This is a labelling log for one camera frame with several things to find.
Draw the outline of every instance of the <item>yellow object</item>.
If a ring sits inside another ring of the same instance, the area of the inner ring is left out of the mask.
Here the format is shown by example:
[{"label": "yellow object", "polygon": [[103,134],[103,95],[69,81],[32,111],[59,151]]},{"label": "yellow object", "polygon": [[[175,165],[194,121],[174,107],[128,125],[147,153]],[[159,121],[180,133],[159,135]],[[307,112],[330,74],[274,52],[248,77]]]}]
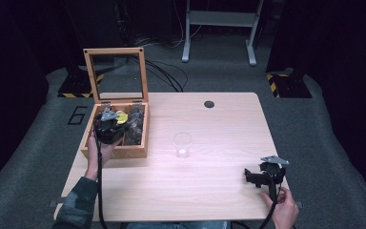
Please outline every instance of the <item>yellow object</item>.
[{"label": "yellow object", "polygon": [[123,124],[123,123],[127,122],[127,120],[129,119],[129,116],[122,111],[118,111],[118,112],[116,112],[116,114],[118,114],[118,118],[116,118],[117,124]]}]

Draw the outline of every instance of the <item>table top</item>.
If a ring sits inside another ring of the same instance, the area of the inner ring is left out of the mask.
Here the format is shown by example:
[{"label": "table top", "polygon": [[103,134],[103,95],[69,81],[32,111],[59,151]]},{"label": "table top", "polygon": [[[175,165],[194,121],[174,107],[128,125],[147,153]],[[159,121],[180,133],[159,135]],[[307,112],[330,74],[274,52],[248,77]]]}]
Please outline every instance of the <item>table top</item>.
[{"label": "table top", "polygon": [[[106,221],[264,219],[268,207],[246,182],[244,169],[260,173],[260,159],[277,152],[253,93],[149,93],[148,158],[114,159],[103,169]],[[213,108],[206,108],[205,101]],[[173,136],[190,133],[189,156],[179,158]],[[77,152],[62,196],[85,173]],[[284,178],[282,186],[288,187]],[[57,206],[55,215],[61,205]],[[97,203],[93,220],[99,220]]]}]

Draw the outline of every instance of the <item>clear glass cup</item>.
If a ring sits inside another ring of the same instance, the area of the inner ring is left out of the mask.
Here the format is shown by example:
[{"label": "clear glass cup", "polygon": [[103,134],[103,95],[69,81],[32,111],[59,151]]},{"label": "clear glass cup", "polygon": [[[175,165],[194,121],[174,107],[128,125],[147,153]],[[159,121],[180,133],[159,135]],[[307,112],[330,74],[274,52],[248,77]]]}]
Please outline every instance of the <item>clear glass cup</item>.
[{"label": "clear glass cup", "polygon": [[186,132],[179,132],[173,137],[173,145],[177,157],[185,158],[189,156],[189,150],[192,146],[192,136]]}]

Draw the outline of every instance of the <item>human arm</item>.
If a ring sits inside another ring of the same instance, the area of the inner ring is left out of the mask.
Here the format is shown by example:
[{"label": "human arm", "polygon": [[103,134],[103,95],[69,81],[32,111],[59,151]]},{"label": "human arm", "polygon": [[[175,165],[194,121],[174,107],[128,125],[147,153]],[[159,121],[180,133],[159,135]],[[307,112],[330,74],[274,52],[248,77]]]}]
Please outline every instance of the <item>human arm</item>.
[{"label": "human arm", "polygon": [[[276,229],[291,229],[298,217],[298,206],[290,190],[281,187],[280,191],[283,193],[277,197],[277,205],[273,212],[274,226]],[[262,193],[261,196],[268,206],[272,206],[273,201],[269,195]]]},{"label": "human arm", "polygon": [[[101,144],[103,165],[110,159],[116,145]],[[79,179],[68,194],[63,206],[58,212],[53,229],[90,228],[92,224],[94,204],[97,196],[97,146],[94,133],[88,139],[88,168],[85,175]]]}]

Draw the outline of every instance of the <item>person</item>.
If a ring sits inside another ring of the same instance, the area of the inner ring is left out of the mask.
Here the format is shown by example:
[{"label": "person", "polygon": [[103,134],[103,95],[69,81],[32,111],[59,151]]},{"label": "person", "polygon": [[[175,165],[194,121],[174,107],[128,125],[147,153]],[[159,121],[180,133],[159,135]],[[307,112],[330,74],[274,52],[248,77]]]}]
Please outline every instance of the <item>person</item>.
[{"label": "person", "polygon": [[[100,152],[102,153],[103,165],[111,158],[112,150],[120,141],[116,141],[111,145],[101,144]],[[94,132],[88,139],[88,168],[85,175],[81,177],[76,185],[68,194],[64,204],[60,208],[52,229],[75,229],[91,228],[94,204],[97,195],[97,147],[94,138]],[[272,219],[276,229],[290,229],[295,224],[298,216],[298,207],[293,199],[291,191],[287,188],[280,188],[282,193],[277,198]],[[268,206],[272,206],[273,202],[266,193],[261,193]],[[165,222],[145,222],[145,223],[129,223],[128,229],[144,229],[144,228],[179,228],[179,229],[224,229],[229,225],[225,220],[199,221],[199,222],[181,222],[181,223],[165,223]]]}]

